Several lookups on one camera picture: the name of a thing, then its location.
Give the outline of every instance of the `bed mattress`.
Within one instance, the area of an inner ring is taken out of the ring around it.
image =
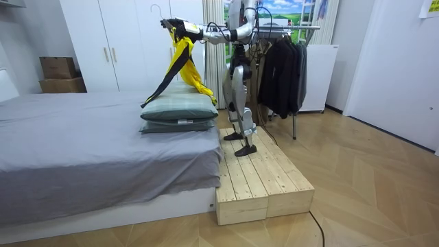
[[[141,134],[151,92],[0,102],[0,227],[218,187],[218,131]]]

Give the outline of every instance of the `black jacket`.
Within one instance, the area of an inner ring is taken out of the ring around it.
[[[287,42],[276,42],[267,52],[258,94],[258,103],[288,117],[294,54]]]
[[[290,40],[275,42],[265,57],[258,103],[279,114],[297,114],[306,95],[307,51]]]

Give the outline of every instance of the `humanoid robot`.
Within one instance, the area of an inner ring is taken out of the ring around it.
[[[252,142],[252,134],[256,131],[256,124],[252,120],[252,112],[246,108],[247,87],[244,80],[251,78],[250,60],[246,57],[244,45],[251,41],[255,25],[257,9],[255,0],[232,0],[228,10],[227,29],[215,27],[207,30],[199,28],[193,23],[182,19],[162,20],[165,27],[176,28],[179,36],[187,36],[193,42],[204,40],[214,45],[220,43],[233,43],[234,54],[228,66],[223,81],[223,93],[226,100],[229,121],[235,130],[234,133],[224,137],[232,141],[244,139],[246,145],[235,152],[235,156],[245,156],[257,151]]]

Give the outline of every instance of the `wooden plank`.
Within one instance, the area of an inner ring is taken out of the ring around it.
[[[267,217],[309,212],[314,190],[273,195],[268,198]]]
[[[234,130],[232,128],[229,128],[226,131],[228,134],[234,133]],[[234,151],[238,151],[243,147],[243,145],[239,141],[231,141],[231,143]],[[242,172],[246,177],[253,198],[268,196],[267,191],[265,190],[265,187],[263,186],[258,173],[254,169],[250,158],[248,158],[248,156],[244,156],[244,157],[237,157],[237,159],[239,164],[241,165]]]
[[[314,189],[311,183],[300,173],[297,167],[290,161],[290,159],[282,152],[280,147],[274,144],[273,140],[268,136],[265,130],[257,127],[258,137],[264,143],[268,151],[277,160],[278,164],[283,168],[287,175],[291,178],[298,190]]]
[[[236,200],[232,180],[230,179],[226,161],[224,160],[219,164],[219,179],[221,181],[221,187],[216,189],[217,202],[231,202]]]
[[[262,159],[262,156],[258,152],[255,152],[253,154],[249,154],[248,157],[252,161],[253,167],[256,169],[268,195],[271,196],[278,193],[283,193],[282,188],[276,182],[276,178],[268,169],[265,161]]]
[[[224,151],[224,159],[226,160],[228,173],[230,174],[230,179],[232,180],[232,186],[236,199],[243,200],[253,198],[250,188],[247,184],[246,177],[244,176],[238,159],[233,151],[232,143],[230,143],[230,141],[223,140],[223,137],[227,135],[227,131],[225,129],[221,129],[220,133],[220,142]]]
[[[267,215],[268,197],[222,202],[217,204],[218,224],[263,220]]]
[[[275,177],[276,182],[279,184],[282,191],[285,193],[298,191],[297,187],[291,181],[291,178],[289,178],[287,173],[277,163],[272,153],[268,151],[267,147],[259,139],[257,134],[253,135],[252,139],[253,139],[253,143],[256,145],[258,149],[259,155],[261,155],[262,159],[265,161],[265,164],[267,165],[268,169],[270,169],[271,173]]]

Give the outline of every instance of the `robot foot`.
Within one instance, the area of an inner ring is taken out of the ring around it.
[[[256,151],[257,151],[257,149],[256,149],[255,145],[252,145],[251,147],[246,145],[242,149],[236,151],[235,152],[235,156],[236,157],[242,157],[242,156],[245,156],[245,155],[248,155],[248,154],[252,154],[252,153],[254,153]]]
[[[242,134],[238,134],[238,133],[234,132],[233,134],[225,136],[223,139],[225,141],[234,141],[234,140],[242,140],[242,139],[244,139],[244,137],[242,136]]]

